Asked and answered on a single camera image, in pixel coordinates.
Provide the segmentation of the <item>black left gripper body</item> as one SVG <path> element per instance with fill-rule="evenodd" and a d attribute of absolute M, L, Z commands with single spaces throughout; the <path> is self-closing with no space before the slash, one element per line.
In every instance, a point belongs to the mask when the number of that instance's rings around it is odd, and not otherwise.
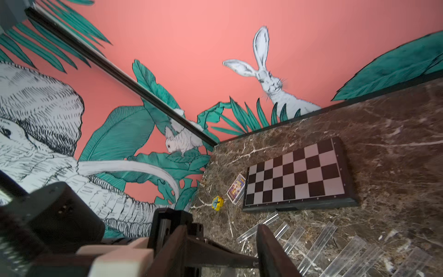
<path fill-rule="evenodd" d="M 188 229 L 185 268 L 258 268 L 258 258 L 241 255 L 205 238 L 203 225 L 194 223 L 191 213 L 171 208 L 158 208 L 154 212 L 148 242 L 148 246 L 155 252 L 154 258 L 180 225 L 186 225 Z"/>

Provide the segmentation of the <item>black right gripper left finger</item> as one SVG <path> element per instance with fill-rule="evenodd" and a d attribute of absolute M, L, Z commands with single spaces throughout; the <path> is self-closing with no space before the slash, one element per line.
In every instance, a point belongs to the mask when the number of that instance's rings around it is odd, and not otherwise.
<path fill-rule="evenodd" d="M 187 226 L 178 226 L 143 277 L 183 277 L 187 240 Z"/>

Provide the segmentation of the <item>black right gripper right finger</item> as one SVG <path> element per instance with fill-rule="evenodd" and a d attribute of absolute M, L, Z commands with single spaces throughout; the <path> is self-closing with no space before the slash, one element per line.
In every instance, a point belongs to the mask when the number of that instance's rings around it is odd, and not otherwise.
<path fill-rule="evenodd" d="M 261 277 L 302 277 L 266 225 L 258 225 L 256 244 Z"/>

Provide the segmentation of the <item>brown checkered chess board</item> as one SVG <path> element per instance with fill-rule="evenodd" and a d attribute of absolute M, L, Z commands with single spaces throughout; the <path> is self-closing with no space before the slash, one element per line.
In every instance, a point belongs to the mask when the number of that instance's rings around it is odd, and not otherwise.
<path fill-rule="evenodd" d="M 244 212 L 356 207 L 358 197 L 339 137 L 248 168 Z"/>

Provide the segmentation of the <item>black frame post left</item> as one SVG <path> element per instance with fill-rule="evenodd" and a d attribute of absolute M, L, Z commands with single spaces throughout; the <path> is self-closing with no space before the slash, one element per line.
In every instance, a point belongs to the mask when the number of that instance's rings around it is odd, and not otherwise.
<path fill-rule="evenodd" d="M 163 102 L 160 98 L 144 88 L 141 84 L 136 82 L 124 71 L 116 67 L 112 62 L 110 62 L 107 58 L 94 50 L 91 46 L 82 42 L 72 31 L 69 31 L 61 23 L 56 22 L 55 18 L 47 11 L 45 11 L 41 6 L 34 3 L 25 9 L 25 13 L 30 20 L 35 21 L 44 29 L 46 29 L 49 33 L 61 39 L 68 46 L 72 47 L 74 50 L 78 51 L 80 54 L 85 56 L 85 58 L 98 66 L 102 71 L 106 72 L 118 82 L 128 87 L 128 89 L 132 90 L 134 93 L 141 96 L 146 101 L 150 102 L 157 109 L 161 110 L 163 113 L 171 117 L 171 119 L 175 120 L 186 129 L 189 129 L 193 134 L 198 136 L 205 143 L 207 143 L 211 147 L 214 147 L 218 144 L 208 135 L 192 125 L 185 118 L 176 113 L 174 109 L 165 104 L 165 102 Z"/>

